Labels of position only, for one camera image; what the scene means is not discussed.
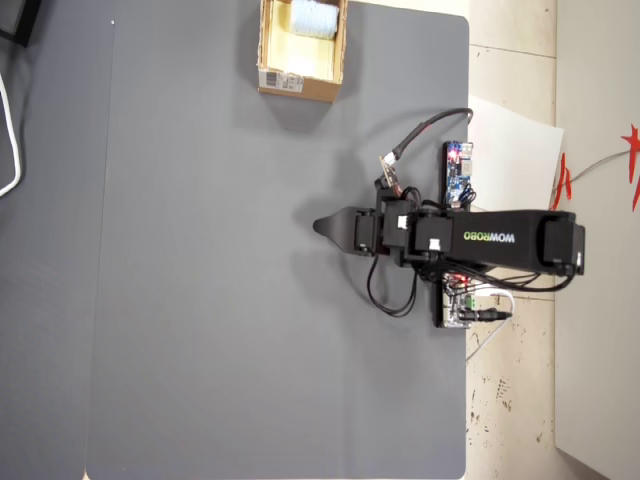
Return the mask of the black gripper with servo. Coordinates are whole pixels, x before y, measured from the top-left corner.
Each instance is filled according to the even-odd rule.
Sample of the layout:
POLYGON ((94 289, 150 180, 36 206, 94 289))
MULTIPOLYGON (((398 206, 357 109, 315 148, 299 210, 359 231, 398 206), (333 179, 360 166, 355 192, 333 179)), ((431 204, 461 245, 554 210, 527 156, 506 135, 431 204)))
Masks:
POLYGON ((373 257, 387 255, 382 244, 382 220, 375 209, 344 207, 313 222, 313 230, 344 253, 373 257))

